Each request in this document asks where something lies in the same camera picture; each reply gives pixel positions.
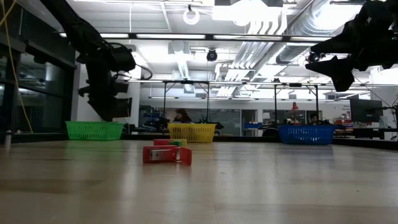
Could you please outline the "silver ceiling duct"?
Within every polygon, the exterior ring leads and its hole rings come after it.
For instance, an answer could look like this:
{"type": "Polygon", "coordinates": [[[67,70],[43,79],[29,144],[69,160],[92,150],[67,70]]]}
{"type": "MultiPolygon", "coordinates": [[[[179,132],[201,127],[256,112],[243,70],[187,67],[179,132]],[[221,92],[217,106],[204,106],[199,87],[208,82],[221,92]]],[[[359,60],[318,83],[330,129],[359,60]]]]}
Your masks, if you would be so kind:
{"type": "Polygon", "coordinates": [[[271,82],[308,48],[301,43],[243,42],[224,80],[241,82],[247,78],[248,82],[245,85],[221,86],[216,89],[217,97],[250,97],[262,86],[262,82],[271,82]]]}

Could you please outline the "blue plastic basket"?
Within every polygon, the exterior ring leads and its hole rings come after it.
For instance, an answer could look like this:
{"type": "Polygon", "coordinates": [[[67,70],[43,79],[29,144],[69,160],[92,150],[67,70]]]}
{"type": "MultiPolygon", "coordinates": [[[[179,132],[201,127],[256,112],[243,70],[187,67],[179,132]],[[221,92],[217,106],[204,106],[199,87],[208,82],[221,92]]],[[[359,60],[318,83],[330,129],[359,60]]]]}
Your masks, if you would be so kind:
{"type": "Polygon", "coordinates": [[[329,145],[336,128],[332,125],[281,125],[278,130],[284,144],[329,145]]]}

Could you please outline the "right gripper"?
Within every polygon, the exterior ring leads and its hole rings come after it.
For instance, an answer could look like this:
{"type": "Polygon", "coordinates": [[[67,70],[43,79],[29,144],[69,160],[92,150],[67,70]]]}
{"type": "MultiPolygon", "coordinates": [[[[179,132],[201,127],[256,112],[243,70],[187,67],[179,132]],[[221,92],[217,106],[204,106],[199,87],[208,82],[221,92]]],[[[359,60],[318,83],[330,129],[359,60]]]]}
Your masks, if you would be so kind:
{"type": "MultiPolygon", "coordinates": [[[[389,69],[398,63],[398,0],[366,1],[354,19],[354,29],[310,47],[312,53],[352,54],[354,67],[389,69]]],[[[354,69],[347,58],[312,62],[305,68],[331,78],[337,92],[347,91],[354,82],[354,69]]]]}

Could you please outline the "black ceiling spotlight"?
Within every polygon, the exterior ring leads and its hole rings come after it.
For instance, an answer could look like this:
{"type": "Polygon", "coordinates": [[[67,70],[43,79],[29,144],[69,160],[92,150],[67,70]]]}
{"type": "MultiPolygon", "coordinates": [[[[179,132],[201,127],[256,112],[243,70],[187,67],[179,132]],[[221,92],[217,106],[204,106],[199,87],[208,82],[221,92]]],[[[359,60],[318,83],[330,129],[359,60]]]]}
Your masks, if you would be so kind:
{"type": "Polygon", "coordinates": [[[316,53],[316,52],[310,52],[309,55],[306,58],[306,61],[308,63],[314,63],[314,62],[319,62],[321,59],[325,57],[324,53],[316,53]]]}

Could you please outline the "green plastic basket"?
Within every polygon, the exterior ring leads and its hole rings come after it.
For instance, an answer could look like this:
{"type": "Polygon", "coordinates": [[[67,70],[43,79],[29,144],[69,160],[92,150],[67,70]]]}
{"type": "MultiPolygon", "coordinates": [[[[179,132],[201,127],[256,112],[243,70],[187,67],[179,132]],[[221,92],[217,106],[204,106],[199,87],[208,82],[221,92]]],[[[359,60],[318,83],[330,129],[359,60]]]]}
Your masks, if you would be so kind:
{"type": "Polygon", "coordinates": [[[68,137],[79,141],[119,140],[124,125],[113,122],[66,121],[68,137]]]}

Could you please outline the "dark glass partition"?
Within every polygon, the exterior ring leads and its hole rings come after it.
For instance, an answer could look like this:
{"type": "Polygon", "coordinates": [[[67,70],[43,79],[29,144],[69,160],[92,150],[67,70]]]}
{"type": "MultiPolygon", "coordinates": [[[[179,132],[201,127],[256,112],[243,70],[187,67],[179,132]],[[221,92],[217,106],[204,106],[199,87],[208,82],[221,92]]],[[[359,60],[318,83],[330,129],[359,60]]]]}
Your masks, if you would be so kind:
{"type": "Polygon", "coordinates": [[[75,49],[33,10],[0,0],[0,131],[60,133],[70,119],[75,49]]]}

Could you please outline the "yellow plastic basket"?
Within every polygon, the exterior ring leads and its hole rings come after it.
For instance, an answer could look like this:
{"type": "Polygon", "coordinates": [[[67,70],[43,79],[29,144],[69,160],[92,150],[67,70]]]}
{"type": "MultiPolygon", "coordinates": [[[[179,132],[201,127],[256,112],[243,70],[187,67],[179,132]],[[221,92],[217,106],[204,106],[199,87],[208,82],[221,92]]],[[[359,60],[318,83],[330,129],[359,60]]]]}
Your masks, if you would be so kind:
{"type": "Polygon", "coordinates": [[[187,142],[211,143],[216,124],[169,123],[171,139],[186,139],[187,142]]]}

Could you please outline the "black gantry frame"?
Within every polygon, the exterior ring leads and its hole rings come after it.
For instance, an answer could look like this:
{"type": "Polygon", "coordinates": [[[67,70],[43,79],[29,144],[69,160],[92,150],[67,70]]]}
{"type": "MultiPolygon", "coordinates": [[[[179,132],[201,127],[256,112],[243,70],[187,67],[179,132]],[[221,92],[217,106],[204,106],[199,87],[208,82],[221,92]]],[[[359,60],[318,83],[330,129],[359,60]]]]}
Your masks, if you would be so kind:
{"type": "Polygon", "coordinates": [[[310,84],[310,83],[273,83],[272,84],[274,87],[274,122],[275,124],[278,124],[278,118],[277,118],[277,94],[279,91],[277,91],[278,86],[282,87],[289,87],[289,88],[301,88],[305,87],[310,93],[315,95],[315,103],[316,103],[316,119],[317,122],[319,122],[320,116],[319,116],[319,96],[318,96],[318,84],[310,84]]]}
{"type": "Polygon", "coordinates": [[[166,119],[166,96],[167,92],[174,87],[175,84],[179,83],[181,85],[194,85],[197,84],[202,89],[204,89],[205,93],[207,94],[207,97],[204,98],[206,100],[206,120],[209,119],[210,117],[210,82],[209,81],[199,81],[199,80],[164,80],[161,81],[164,84],[164,95],[163,95],[163,110],[162,110],[162,119],[166,119]]]}

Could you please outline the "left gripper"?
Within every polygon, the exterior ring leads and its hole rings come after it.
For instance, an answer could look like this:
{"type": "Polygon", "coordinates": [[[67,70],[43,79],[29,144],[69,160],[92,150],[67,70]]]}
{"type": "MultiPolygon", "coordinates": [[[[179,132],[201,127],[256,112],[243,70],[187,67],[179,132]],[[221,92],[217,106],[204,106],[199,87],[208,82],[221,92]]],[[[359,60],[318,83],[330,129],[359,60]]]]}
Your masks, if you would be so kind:
{"type": "Polygon", "coordinates": [[[129,98],[118,98],[119,93],[127,93],[129,83],[111,75],[106,67],[86,67],[87,86],[81,87],[78,94],[89,98],[88,104],[103,121],[125,117],[125,103],[129,98]]]}

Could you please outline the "black aluminium table frame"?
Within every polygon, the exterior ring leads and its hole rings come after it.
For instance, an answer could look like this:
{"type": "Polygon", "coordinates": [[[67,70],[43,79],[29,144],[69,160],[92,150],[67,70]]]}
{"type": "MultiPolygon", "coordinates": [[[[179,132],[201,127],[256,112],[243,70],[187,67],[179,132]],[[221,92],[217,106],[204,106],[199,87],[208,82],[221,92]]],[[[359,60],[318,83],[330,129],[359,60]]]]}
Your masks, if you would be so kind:
{"type": "MultiPolygon", "coordinates": [[[[22,133],[13,134],[5,131],[0,131],[0,144],[4,143],[6,135],[11,136],[12,143],[20,142],[44,142],[44,141],[66,141],[69,140],[67,133],[22,133]]],[[[152,141],[154,139],[167,139],[167,135],[153,135],[153,134],[122,134],[120,140],[128,141],[152,141]]],[[[213,142],[272,142],[281,143],[279,139],[271,137],[250,137],[250,136],[215,136],[213,142]]],[[[398,141],[386,141],[378,139],[348,139],[348,138],[333,138],[332,145],[351,146],[351,147],[365,147],[372,149],[383,149],[388,151],[398,152],[398,141]]]]}

